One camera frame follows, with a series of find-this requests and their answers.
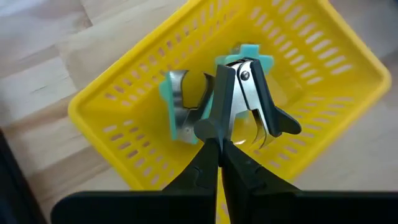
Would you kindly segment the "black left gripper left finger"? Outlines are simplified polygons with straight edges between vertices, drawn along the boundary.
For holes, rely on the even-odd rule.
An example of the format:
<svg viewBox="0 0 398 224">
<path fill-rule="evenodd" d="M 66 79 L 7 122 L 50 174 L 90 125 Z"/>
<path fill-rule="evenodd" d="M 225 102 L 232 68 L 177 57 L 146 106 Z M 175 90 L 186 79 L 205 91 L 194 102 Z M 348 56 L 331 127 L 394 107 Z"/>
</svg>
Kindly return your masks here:
<svg viewBox="0 0 398 224">
<path fill-rule="evenodd" d="M 53 207 L 52 224 L 215 224 L 218 144 L 209 139 L 162 190 L 83 191 Z"/>
</svg>

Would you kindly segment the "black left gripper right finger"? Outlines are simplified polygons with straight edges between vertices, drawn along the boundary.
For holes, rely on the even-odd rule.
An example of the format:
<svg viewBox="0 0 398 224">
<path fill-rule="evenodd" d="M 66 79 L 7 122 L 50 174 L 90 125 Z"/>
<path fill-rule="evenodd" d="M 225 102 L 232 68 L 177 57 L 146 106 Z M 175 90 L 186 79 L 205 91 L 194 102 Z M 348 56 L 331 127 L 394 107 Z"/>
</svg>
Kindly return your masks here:
<svg viewBox="0 0 398 224">
<path fill-rule="evenodd" d="M 398 224 L 398 192 L 301 190 L 223 143 L 231 224 Z"/>
</svg>

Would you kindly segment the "teal staple remover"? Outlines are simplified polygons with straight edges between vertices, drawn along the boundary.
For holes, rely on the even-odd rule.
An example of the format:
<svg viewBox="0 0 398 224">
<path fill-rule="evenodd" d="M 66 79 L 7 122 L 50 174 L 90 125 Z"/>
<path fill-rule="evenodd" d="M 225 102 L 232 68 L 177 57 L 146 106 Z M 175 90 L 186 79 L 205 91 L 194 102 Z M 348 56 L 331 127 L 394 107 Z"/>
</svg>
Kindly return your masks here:
<svg viewBox="0 0 398 224">
<path fill-rule="evenodd" d="M 220 55 L 215 58 L 215 70 L 218 65 L 226 65 L 235 60 L 239 60 L 244 57 L 258 59 L 261 63 L 261 67 L 264 75 L 267 75 L 271 68 L 274 66 L 274 58 L 271 55 L 260 54 L 260 45 L 257 44 L 241 44 L 231 51 L 229 55 Z"/>
<path fill-rule="evenodd" d="M 169 126 L 172 140 L 196 144 L 194 125 L 209 117 L 213 101 L 215 77 L 204 73 L 205 91 L 195 107 L 187 107 L 183 102 L 183 81 L 188 70 L 171 70 L 165 74 L 165 80 L 159 85 L 161 97 L 167 104 Z"/>
</svg>

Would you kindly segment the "black staple remover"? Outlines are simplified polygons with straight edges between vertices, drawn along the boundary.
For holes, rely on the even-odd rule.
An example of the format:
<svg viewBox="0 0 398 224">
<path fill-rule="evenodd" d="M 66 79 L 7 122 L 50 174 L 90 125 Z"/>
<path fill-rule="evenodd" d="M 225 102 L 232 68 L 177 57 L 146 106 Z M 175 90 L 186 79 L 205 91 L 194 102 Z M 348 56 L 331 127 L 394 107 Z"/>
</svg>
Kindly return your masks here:
<svg viewBox="0 0 398 224">
<path fill-rule="evenodd" d="M 202 141 L 215 138 L 222 144 L 232 136 L 237 115 L 247 111 L 256 122 L 254 144 L 264 146 L 268 138 L 302 132 L 299 122 L 275 105 L 261 62 L 244 57 L 217 66 L 209 117 L 195 123 L 195 135 Z"/>
</svg>

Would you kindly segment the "yellow plastic basket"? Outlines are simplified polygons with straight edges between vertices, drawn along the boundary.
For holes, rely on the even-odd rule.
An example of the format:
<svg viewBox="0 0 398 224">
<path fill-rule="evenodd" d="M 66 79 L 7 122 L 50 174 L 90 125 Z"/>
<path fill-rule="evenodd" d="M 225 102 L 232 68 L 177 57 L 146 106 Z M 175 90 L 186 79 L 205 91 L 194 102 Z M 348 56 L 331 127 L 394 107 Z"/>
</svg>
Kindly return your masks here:
<svg viewBox="0 0 398 224">
<path fill-rule="evenodd" d="M 159 85 L 188 70 L 183 102 L 195 107 L 204 73 L 241 44 L 260 45 L 274 66 L 265 75 L 275 105 L 296 119 L 300 134 L 253 143 L 250 111 L 237 115 L 232 142 L 273 174 L 292 177 L 336 139 L 391 84 L 386 67 L 328 0 L 189 0 L 70 102 L 68 114 L 130 189 L 162 190 L 207 140 L 218 144 L 215 222 L 231 223 L 222 178 L 223 143 L 172 140 Z"/>
</svg>

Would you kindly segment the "black aluminium table frame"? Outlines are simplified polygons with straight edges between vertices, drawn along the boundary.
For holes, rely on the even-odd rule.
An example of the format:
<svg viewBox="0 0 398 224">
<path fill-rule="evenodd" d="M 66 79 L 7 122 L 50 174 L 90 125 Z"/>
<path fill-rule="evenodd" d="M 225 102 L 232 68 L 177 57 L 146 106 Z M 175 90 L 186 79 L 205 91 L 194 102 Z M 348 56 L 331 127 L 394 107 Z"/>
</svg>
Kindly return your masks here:
<svg viewBox="0 0 398 224">
<path fill-rule="evenodd" d="M 0 224 L 47 224 L 1 129 Z"/>
</svg>

